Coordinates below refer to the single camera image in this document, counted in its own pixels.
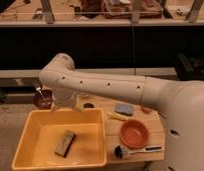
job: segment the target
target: yellow tray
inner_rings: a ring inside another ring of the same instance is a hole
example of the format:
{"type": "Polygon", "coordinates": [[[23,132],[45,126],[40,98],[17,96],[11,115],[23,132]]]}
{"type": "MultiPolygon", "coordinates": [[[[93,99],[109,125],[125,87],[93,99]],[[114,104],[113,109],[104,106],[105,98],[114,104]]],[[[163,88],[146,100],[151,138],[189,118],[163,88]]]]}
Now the yellow tray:
{"type": "Polygon", "coordinates": [[[12,163],[13,170],[69,169],[104,166],[107,162],[104,114],[62,109],[29,114],[12,163]],[[66,158],[54,154],[64,131],[76,134],[66,158]]]}

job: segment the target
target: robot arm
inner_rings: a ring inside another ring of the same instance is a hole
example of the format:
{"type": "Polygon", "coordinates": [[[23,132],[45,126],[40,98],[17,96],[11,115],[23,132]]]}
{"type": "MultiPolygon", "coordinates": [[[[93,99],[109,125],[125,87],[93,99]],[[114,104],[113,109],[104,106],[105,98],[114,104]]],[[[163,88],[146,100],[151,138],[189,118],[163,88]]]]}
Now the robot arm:
{"type": "Polygon", "coordinates": [[[144,76],[74,71],[74,62],[58,54],[40,73],[54,103],[74,106],[76,92],[140,104],[166,118],[165,171],[204,171],[204,82],[169,81],[144,76]]]}
{"type": "Polygon", "coordinates": [[[76,72],[73,60],[66,54],[55,56],[41,71],[40,80],[52,88],[54,103],[60,106],[67,106],[74,91],[81,91],[153,109],[157,109],[163,87],[172,82],[145,76],[76,72]]]}

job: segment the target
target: brush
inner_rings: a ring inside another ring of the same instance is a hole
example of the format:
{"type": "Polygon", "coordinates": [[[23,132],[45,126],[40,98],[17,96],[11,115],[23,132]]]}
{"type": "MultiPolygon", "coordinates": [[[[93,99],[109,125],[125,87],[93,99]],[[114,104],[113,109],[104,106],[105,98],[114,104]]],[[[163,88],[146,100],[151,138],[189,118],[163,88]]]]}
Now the brush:
{"type": "Polygon", "coordinates": [[[128,120],[128,117],[127,117],[127,116],[118,114],[118,113],[116,113],[116,112],[107,112],[107,116],[108,116],[108,118],[110,118],[110,119],[116,119],[116,120],[120,120],[120,121],[126,121],[126,120],[128,120]]]}
{"type": "Polygon", "coordinates": [[[84,105],[83,105],[83,100],[82,98],[79,96],[79,94],[77,94],[75,96],[76,98],[76,104],[74,106],[74,110],[78,111],[78,112],[84,112],[84,105]]]}
{"type": "Polygon", "coordinates": [[[119,145],[119,146],[116,146],[114,153],[117,158],[126,159],[126,158],[129,158],[131,154],[134,154],[134,153],[150,153],[150,152],[158,152],[162,150],[163,149],[161,146],[147,146],[141,149],[130,150],[128,147],[124,145],[119,145]]]}

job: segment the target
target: wooden board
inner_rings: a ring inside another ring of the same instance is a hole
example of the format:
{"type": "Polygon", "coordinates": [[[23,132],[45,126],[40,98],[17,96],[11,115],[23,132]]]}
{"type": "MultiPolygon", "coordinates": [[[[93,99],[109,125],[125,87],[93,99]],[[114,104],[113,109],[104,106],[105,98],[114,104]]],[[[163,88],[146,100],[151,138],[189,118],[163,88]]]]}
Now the wooden board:
{"type": "MultiPolygon", "coordinates": [[[[102,108],[105,113],[105,131],[107,140],[107,162],[113,163],[127,163],[127,162],[143,162],[143,161],[155,161],[164,159],[164,151],[154,152],[154,153],[138,153],[132,154],[129,159],[117,159],[114,156],[114,149],[117,145],[121,144],[119,139],[119,129],[123,121],[109,119],[107,117],[107,112],[113,112],[115,109],[115,104],[120,101],[115,101],[107,98],[83,95],[80,96],[83,103],[92,103],[95,107],[102,108]]],[[[141,107],[134,105],[134,118],[142,121],[149,130],[150,139],[148,145],[160,145],[164,149],[165,144],[165,132],[160,120],[159,115],[156,111],[152,110],[149,113],[145,113],[141,110],[141,107]]]]}

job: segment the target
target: blue sponge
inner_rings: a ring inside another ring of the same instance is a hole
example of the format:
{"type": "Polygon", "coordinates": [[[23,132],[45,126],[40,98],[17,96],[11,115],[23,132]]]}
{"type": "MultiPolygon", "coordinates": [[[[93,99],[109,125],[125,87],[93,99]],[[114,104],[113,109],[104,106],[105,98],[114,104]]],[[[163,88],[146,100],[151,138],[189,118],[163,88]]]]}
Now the blue sponge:
{"type": "Polygon", "coordinates": [[[133,105],[130,104],[116,103],[115,112],[126,116],[132,116],[134,113],[134,108],[133,105]]]}

